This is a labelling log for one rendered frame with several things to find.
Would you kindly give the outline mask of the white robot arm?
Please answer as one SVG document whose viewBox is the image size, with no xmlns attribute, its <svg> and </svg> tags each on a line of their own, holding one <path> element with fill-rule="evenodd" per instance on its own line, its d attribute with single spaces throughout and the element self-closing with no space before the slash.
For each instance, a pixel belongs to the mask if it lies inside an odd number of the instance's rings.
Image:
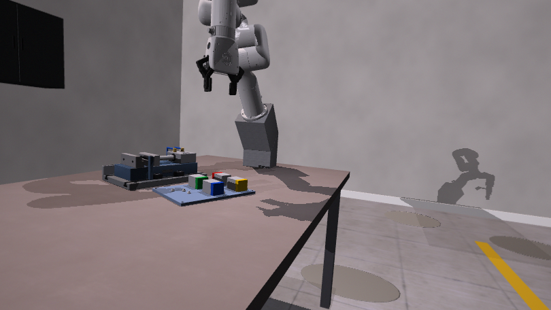
<svg viewBox="0 0 551 310">
<path fill-rule="evenodd" d="M 266 69 L 270 65 L 267 34 L 261 24 L 248 25 L 247 18 L 240 10 L 240 7 L 255 5 L 257 2 L 258 0 L 200 0 L 198 7 L 200 22 L 211 26 L 207 28 L 210 37 L 231 37 L 237 43 L 239 66 L 244 70 L 237 89 L 243 107 L 241 116 L 246 120 L 257 120 L 267 113 L 267 107 L 261 100 L 257 78 L 252 72 Z"/>
</svg>

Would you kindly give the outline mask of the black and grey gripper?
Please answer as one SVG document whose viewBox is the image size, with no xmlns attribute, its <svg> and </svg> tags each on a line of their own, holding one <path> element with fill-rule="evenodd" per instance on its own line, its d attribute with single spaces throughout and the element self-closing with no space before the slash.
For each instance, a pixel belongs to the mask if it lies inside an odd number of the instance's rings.
<svg viewBox="0 0 551 310">
<path fill-rule="evenodd" d="M 205 68 L 203 63 L 205 63 Z M 231 81 L 229 95 L 236 95 L 237 83 L 244 74 L 244 70 L 239 66 L 238 46 L 233 38 L 221 35 L 210 37 L 207 42 L 205 58 L 196 61 L 196 64 L 204 78 L 203 87 L 205 92 L 212 91 L 212 78 L 210 76 L 217 73 L 229 77 Z"/>
</svg>

